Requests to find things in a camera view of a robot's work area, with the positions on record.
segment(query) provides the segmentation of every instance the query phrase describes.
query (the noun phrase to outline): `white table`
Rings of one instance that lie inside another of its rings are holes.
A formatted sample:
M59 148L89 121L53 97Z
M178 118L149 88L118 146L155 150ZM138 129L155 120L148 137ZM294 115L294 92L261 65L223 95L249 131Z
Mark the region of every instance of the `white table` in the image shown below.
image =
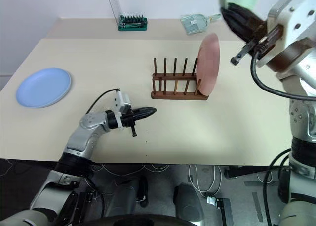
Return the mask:
M54 29L60 30L60 26L57 24ZM150 37L42 39L0 92L0 157L58 161L69 136L95 98L108 89L121 88L134 108L152 106L157 112L136 123L135 138L130 129L103 135L93 161L268 165L290 147L288 100L266 93L254 84L249 57L237 67L230 64L231 57L244 45L236 38L220 41L218 82L207 101L151 99L153 58L157 58L158 69L163 70L163 58L167 57L167 68L171 71L173 58L177 57L177 70L181 72L184 58L188 57L189 72L203 36L196 37L179 37L176 41ZM15 100L19 84L28 75L47 67L70 72L69 93L50 107L20 106ZM282 89L267 67L258 73L269 86ZM172 83L167 89L173 90ZM110 109L112 98L113 94L105 96L94 111Z

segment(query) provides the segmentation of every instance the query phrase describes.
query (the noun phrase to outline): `pink plate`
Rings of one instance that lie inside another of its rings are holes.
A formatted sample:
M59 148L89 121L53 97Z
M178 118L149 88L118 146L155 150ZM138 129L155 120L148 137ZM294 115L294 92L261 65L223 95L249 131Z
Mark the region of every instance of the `pink plate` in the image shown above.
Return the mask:
M212 33L203 39L197 57L197 83L201 79L198 90L205 96L209 96L214 89L219 59L219 40L217 35Z

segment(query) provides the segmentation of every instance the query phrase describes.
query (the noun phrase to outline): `white wall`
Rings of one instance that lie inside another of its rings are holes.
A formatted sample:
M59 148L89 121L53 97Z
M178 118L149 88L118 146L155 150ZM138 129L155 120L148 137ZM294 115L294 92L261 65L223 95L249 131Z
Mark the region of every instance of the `white wall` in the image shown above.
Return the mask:
M258 0L254 12L265 18L278 0ZM148 18L219 12L219 0L120 0L124 13ZM108 0L0 0L0 74L12 74L58 17L112 18Z

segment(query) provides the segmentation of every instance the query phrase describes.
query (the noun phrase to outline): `blue plate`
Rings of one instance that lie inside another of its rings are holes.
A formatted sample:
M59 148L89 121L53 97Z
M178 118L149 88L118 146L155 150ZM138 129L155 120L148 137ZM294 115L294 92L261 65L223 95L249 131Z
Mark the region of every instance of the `blue plate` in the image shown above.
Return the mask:
M62 99L71 85L70 74L60 68L41 69L28 76L16 91L17 102L30 108L50 106Z

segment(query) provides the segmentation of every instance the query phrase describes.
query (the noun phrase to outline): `plate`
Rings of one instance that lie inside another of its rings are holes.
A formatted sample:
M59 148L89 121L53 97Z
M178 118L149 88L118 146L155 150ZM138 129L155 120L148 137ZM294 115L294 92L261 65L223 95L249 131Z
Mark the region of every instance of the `plate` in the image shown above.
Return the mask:
M70 85L71 77L66 70L41 69L20 84L16 91L16 100L25 107L47 107L61 100L69 91Z
M197 83L201 79L198 90L205 96L209 96L215 87L219 61L219 40L213 33L203 39L197 56Z

